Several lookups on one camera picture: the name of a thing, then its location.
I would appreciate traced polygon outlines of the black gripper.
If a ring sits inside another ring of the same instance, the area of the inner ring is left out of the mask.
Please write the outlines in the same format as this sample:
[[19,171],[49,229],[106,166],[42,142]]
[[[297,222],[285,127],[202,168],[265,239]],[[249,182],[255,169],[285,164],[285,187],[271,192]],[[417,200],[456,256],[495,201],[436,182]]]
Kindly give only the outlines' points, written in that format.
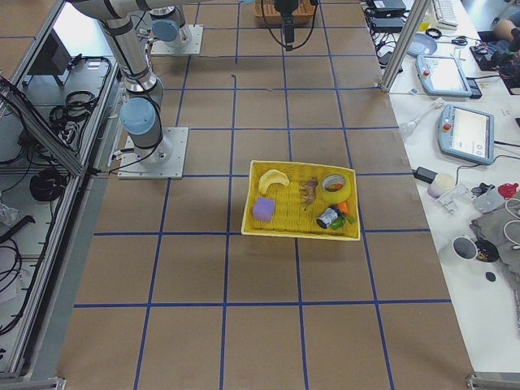
[[282,16],[284,48],[286,51],[292,51],[294,44],[294,23],[292,15],[298,8],[298,0],[274,0],[274,7]]

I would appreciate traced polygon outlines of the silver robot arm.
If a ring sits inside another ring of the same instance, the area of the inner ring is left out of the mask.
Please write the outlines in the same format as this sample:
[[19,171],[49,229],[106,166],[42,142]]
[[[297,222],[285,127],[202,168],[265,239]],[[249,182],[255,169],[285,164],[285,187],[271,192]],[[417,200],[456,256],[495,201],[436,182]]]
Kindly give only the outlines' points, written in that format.
[[[261,13],[264,24],[273,39],[287,51],[294,50],[294,29],[295,22],[293,13],[298,9],[298,1],[273,1],[274,8],[280,13],[281,26],[283,33],[281,37],[284,41],[278,40],[271,31],[271,25],[267,21],[267,14],[265,13],[263,1],[261,1]],[[185,18],[180,12],[179,7],[168,6],[163,8],[155,8],[150,12],[151,31],[156,39],[174,46],[176,42],[183,44],[189,40],[187,35],[188,28],[185,26]]]
[[72,1],[83,15],[97,20],[123,74],[128,101],[120,120],[128,132],[138,163],[152,166],[171,156],[160,119],[163,84],[154,74],[138,41],[131,14],[166,6],[163,1]]

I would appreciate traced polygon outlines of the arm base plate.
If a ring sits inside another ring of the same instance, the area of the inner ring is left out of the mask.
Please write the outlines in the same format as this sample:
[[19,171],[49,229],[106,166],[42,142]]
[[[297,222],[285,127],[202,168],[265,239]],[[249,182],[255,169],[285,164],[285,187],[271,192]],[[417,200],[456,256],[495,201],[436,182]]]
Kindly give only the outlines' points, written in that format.
[[204,27],[186,24],[180,28],[167,20],[152,27],[150,53],[154,56],[188,56],[200,54]]
[[117,171],[121,180],[181,180],[189,139],[187,127],[165,127],[162,129],[162,141],[150,153],[143,149],[134,149],[124,154],[123,167]]

